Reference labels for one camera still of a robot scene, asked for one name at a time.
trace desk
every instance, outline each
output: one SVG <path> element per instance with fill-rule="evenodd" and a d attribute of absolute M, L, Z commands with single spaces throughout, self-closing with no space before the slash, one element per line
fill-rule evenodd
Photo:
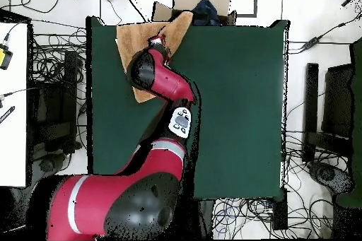
<path fill-rule="evenodd" d="M 14 23 L 0 23 L 0 40 L 5 38 Z M 27 88 L 28 27 L 17 25 L 8 39 L 13 52 L 7 70 L 0 69 L 0 93 L 10 93 Z M 15 110 L 0 123 L 0 186 L 24 187 L 27 156 L 27 92 L 14 93 L 5 98 L 0 116 L 10 107 Z"/>
<path fill-rule="evenodd" d="M 202 94 L 194 198 L 281 194 L 286 27 L 287 21 L 270 28 L 190 26 L 173 56 L 171 66 L 196 81 Z M 87 141 L 93 142 L 88 153 L 93 159 L 88 164 L 93 173 L 110 175 L 134 152 L 162 102 L 135 101 L 115 45 L 115 26 L 94 25 L 90 33 L 93 119 Z"/>

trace cardboard box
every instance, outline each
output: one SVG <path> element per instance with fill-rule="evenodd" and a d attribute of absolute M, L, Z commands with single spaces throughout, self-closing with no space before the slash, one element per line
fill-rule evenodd
<path fill-rule="evenodd" d="M 173 7 L 169 8 L 158 2 L 153 4 L 152 21 L 169 21 L 173 16 L 177 16 L 183 11 L 191 11 L 201 0 L 173 0 Z M 236 11 L 228 14 L 230 0 L 210 0 L 218 13 L 218 18 L 223 25 L 235 25 Z"/>

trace white desk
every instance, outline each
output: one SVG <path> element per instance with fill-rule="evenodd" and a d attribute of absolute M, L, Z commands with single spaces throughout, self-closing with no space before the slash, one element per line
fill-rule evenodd
<path fill-rule="evenodd" d="M 14 23 L 0 23 L 0 42 Z M 8 49 L 13 52 L 7 70 L 0 69 L 0 94 L 26 88 L 27 71 L 26 23 L 17 25 L 8 39 Z M 5 98 L 0 116 L 15 106 L 15 110 L 0 123 L 0 186 L 24 187 L 26 169 L 26 91 Z"/>

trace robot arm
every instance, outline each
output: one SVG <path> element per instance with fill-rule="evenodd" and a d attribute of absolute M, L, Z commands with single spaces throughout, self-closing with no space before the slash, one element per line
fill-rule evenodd
<path fill-rule="evenodd" d="M 34 236 L 93 240 L 94 235 L 147 240 L 173 219 L 184 170 L 194 93 L 167 66 L 162 36 L 135 55 L 129 82 L 165 101 L 160 117 L 114 175 L 51 176 L 35 187 L 27 215 Z"/>

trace blue cloth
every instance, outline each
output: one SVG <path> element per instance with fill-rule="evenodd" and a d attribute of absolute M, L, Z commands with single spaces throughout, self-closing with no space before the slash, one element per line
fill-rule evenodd
<path fill-rule="evenodd" d="M 209 0 L 201 0 L 197 6 L 192 9 L 194 25 L 222 26 L 218 19 L 218 12 Z"/>

